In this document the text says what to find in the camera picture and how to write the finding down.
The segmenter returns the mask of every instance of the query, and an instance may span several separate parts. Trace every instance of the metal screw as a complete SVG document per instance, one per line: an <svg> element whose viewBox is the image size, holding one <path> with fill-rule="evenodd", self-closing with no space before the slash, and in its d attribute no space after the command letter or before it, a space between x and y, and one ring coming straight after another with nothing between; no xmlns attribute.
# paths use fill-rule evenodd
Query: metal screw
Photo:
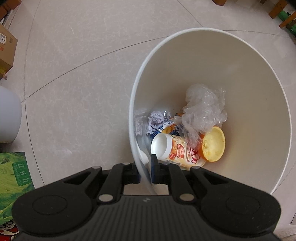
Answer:
<svg viewBox="0 0 296 241"><path fill-rule="evenodd" d="M102 194L99 196L99 200L101 202L109 202L113 200L113 196L110 194Z"/></svg>
<svg viewBox="0 0 296 241"><path fill-rule="evenodd" d="M190 202L194 199L194 196L190 193L183 193L180 195L180 199L185 202Z"/></svg>

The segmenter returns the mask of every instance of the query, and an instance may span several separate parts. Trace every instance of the white stool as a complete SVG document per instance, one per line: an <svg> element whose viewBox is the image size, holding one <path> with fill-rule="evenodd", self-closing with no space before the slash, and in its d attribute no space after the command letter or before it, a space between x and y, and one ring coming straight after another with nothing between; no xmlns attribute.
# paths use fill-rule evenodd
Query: white stool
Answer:
<svg viewBox="0 0 296 241"><path fill-rule="evenodd" d="M0 86L0 143L13 142L22 120L22 105L19 97Z"/></svg>

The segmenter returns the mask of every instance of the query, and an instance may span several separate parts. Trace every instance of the crumpled paper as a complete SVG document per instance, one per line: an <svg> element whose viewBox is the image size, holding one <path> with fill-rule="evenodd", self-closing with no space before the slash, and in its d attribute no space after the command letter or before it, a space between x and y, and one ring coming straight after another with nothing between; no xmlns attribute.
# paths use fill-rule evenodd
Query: crumpled paper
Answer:
<svg viewBox="0 0 296 241"><path fill-rule="evenodd" d="M160 111L153 111L148 118L147 135L152 134L164 123L164 116Z"/></svg>

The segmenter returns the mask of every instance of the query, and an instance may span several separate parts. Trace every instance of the cardboard box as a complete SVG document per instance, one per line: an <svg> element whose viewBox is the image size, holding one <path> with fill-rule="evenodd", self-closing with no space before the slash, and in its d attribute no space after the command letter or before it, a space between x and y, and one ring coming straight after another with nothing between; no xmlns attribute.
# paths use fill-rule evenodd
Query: cardboard box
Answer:
<svg viewBox="0 0 296 241"><path fill-rule="evenodd" d="M4 6L0 6L0 20L5 17L5 15L8 13L6 8Z"/></svg>
<svg viewBox="0 0 296 241"><path fill-rule="evenodd" d="M0 24L0 73L7 73L13 66L17 39Z"/></svg>
<svg viewBox="0 0 296 241"><path fill-rule="evenodd" d="M9 10L13 10L15 9L18 5L20 5L22 3L21 0L6 0L5 2L5 8L9 7Z"/></svg>

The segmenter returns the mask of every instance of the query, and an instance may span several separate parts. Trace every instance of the trash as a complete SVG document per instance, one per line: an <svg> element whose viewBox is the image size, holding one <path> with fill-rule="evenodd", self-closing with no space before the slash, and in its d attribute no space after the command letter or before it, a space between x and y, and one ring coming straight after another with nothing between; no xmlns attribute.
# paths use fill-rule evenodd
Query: trash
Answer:
<svg viewBox="0 0 296 241"><path fill-rule="evenodd" d="M164 122L163 124L157 128L151 128L152 133L151 134L147 134L150 138L150 140L152 141L154 139L154 137L158 134L158 133L164 133L164 134L170 134L170 135L175 135L175 136L179 136L179 131L178 131L178 127L176 126L176 124L172 121L172 118L170 116L170 113L168 111L165 111L163 114L163 118L164 118Z"/></svg>
<svg viewBox="0 0 296 241"><path fill-rule="evenodd" d="M153 111L148 118L147 135L152 134L164 123L164 116L160 111Z"/></svg>
<svg viewBox="0 0 296 241"><path fill-rule="evenodd" d="M211 131L201 135L202 144L198 154L209 162L218 161L225 150L225 136L220 127L214 126Z"/></svg>
<svg viewBox="0 0 296 241"><path fill-rule="evenodd" d="M142 136L142 128L143 128L143 119L146 118L144 116L145 110L138 110L134 113L134 119L135 119L135 129L136 129L136 135Z"/></svg>
<svg viewBox="0 0 296 241"><path fill-rule="evenodd" d="M193 149L201 147L200 134L206 134L213 126L221 127L227 120L224 96L224 89L211 90L203 84L195 84L187 89L184 114L175 116L173 122L178 126L180 136Z"/></svg>
<svg viewBox="0 0 296 241"><path fill-rule="evenodd" d="M202 167L205 160L198 151L187 146L185 139L180 136L158 133L151 143L151 154L156 154L160 161L177 164L181 167Z"/></svg>

